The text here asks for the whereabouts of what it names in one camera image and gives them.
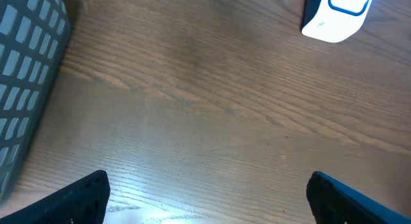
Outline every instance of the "gray storage basket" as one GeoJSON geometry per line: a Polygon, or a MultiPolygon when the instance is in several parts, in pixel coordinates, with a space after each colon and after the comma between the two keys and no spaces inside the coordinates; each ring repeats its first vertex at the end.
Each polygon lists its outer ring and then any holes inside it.
{"type": "Polygon", "coordinates": [[[17,179],[70,32],[62,0],[0,0],[0,199],[17,179]]]}

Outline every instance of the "blue trim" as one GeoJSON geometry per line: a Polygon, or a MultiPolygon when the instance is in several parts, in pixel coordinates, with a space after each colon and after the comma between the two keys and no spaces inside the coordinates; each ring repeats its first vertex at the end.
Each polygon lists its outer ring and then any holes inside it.
{"type": "Polygon", "coordinates": [[[337,7],[337,6],[334,6],[334,5],[331,3],[331,0],[328,0],[328,5],[329,5],[329,7],[330,7],[331,9],[333,9],[333,10],[336,10],[336,11],[339,11],[339,12],[342,12],[342,13],[347,13],[347,14],[349,14],[349,15],[359,16],[359,15],[362,15],[362,14],[365,12],[365,10],[367,9],[367,6],[368,6],[368,4],[369,4],[369,1],[370,1],[370,0],[367,0],[367,2],[365,2],[364,7],[362,8],[361,12],[358,12],[358,13],[352,12],[352,11],[350,11],[350,10],[346,10],[346,9],[343,9],[343,8],[339,8],[339,7],[337,7]]]}
{"type": "Polygon", "coordinates": [[[374,200],[370,199],[369,197],[351,189],[347,185],[335,180],[334,178],[328,176],[323,172],[318,172],[318,174],[325,178],[328,182],[330,182],[333,187],[343,196],[347,198],[347,200],[353,201],[353,203],[359,203],[363,209],[368,210],[373,215],[377,216],[378,218],[382,219],[386,223],[404,223],[410,224],[411,220],[386,208],[385,206],[375,202],[374,200]]]}

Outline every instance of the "wooden surface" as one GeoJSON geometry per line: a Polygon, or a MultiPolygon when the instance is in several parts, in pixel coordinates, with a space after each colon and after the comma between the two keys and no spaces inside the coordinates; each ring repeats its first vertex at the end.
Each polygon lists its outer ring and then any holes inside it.
{"type": "Polygon", "coordinates": [[[411,216],[411,0],[339,44],[301,35],[303,2],[77,0],[0,214],[104,169],[106,223],[313,223],[321,170],[411,216]]]}

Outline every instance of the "white device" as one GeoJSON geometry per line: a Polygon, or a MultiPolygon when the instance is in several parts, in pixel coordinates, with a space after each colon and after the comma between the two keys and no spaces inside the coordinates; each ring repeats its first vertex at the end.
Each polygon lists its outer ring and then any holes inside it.
{"type": "Polygon", "coordinates": [[[362,26],[372,0],[306,0],[302,34],[341,42],[362,26]]]}

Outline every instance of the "wood grain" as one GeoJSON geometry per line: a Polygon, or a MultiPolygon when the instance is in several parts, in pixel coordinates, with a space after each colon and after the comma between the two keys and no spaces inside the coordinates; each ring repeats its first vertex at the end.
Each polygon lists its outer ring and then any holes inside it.
{"type": "Polygon", "coordinates": [[[363,29],[340,44],[301,35],[303,1],[88,1],[63,65],[124,89],[410,154],[411,0],[375,0],[363,29]]]}
{"type": "Polygon", "coordinates": [[[104,169],[107,223],[312,223],[305,187],[321,170],[410,215],[409,160],[62,73],[0,212],[104,169]]]}
{"type": "Polygon", "coordinates": [[[67,0],[73,36],[2,216],[95,169],[107,223],[312,223],[315,170],[411,216],[411,0],[338,44],[304,0],[67,0]]]}

